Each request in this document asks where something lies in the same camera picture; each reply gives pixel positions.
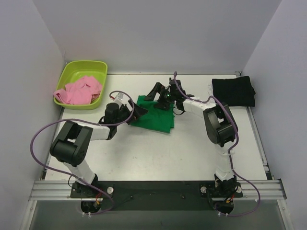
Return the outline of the green t shirt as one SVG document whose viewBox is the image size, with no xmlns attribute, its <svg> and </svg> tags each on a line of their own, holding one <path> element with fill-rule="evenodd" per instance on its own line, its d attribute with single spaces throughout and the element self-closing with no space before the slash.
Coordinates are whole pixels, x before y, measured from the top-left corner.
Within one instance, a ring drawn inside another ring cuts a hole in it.
<svg viewBox="0 0 307 230">
<path fill-rule="evenodd" d="M 155 108 L 157 101 L 145 101 L 144 98 L 145 95 L 139 95 L 137 105 L 146 109 L 148 113 L 132 122 L 131 125 L 153 131 L 170 133 L 170 130 L 174 128 L 173 104 L 170 105 L 168 110 L 161 110 Z"/>
</svg>

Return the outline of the white t shirt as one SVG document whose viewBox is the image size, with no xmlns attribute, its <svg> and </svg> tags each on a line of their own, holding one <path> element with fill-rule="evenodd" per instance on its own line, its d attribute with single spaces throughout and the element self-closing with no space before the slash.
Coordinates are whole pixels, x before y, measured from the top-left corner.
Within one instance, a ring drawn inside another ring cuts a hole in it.
<svg viewBox="0 0 307 230">
<path fill-rule="evenodd" d="M 207 93 L 209 96 L 213 96 L 213 85 L 211 83 L 207 85 Z"/>
</svg>

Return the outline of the green plastic basin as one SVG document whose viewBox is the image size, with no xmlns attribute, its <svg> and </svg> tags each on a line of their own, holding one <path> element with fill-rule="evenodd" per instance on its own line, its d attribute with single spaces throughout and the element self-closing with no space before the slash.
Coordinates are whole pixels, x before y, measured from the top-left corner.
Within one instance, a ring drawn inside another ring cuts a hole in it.
<svg viewBox="0 0 307 230">
<path fill-rule="evenodd" d="M 97 99 L 87 105 L 70 105 L 60 103 L 53 96 L 54 103 L 72 110 L 96 109 L 101 103 L 107 77 L 107 64 L 102 61 L 79 60 L 68 63 L 59 78 L 56 90 L 64 89 L 66 84 L 73 83 L 83 76 L 94 76 L 102 84 L 102 91 Z"/>
</svg>

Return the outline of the black t shirt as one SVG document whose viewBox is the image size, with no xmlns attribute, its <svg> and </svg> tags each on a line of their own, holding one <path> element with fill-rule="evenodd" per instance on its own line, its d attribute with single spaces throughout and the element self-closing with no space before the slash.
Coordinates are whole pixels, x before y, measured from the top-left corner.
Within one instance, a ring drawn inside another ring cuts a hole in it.
<svg viewBox="0 0 307 230">
<path fill-rule="evenodd" d="M 212 79 L 213 95 L 228 106 L 255 106 L 255 90 L 249 76 L 235 79 Z"/>
</svg>

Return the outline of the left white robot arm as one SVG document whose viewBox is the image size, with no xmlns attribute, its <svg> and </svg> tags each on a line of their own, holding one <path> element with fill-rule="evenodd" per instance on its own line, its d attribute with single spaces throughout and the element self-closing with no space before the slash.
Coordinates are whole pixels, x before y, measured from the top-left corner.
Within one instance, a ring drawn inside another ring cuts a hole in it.
<svg viewBox="0 0 307 230">
<path fill-rule="evenodd" d="M 132 100 L 128 102 L 134 107 L 133 110 L 118 99 L 107 104 L 105 115 L 100 118 L 98 125 L 82 125 L 66 121 L 51 145 L 51 156 L 62 162 L 72 174 L 76 175 L 76 181 L 82 184 L 81 191 L 87 197 L 93 197 L 98 193 L 97 175 L 85 160 L 90 142 L 111 140 L 117 133 L 119 123 L 131 124 L 148 113 L 148 110 L 138 106 Z"/>
</svg>

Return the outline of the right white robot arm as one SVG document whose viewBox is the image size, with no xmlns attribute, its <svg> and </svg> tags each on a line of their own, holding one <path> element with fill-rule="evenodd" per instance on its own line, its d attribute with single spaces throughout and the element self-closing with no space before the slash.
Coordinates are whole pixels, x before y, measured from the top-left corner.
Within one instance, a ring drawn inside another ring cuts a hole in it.
<svg viewBox="0 0 307 230">
<path fill-rule="evenodd" d="M 192 94 L 186 94 L 180 80 L 169 79 L 169 85 L 157 82 L 145 96 L 146 101 L 153 101 L 159 95 L 155 108 L 168 110 L 171 105 L 176 109 L 199 116 L 204 120 L 209 140 L 215 145 L 216 170 L 215 186 L 217 189 L 236 187 L 236 175 L 233 172 L 231 145 L 236 140 L 237 125 L 229 107 L 225 103 L 203 102 Z"/>
</svg>

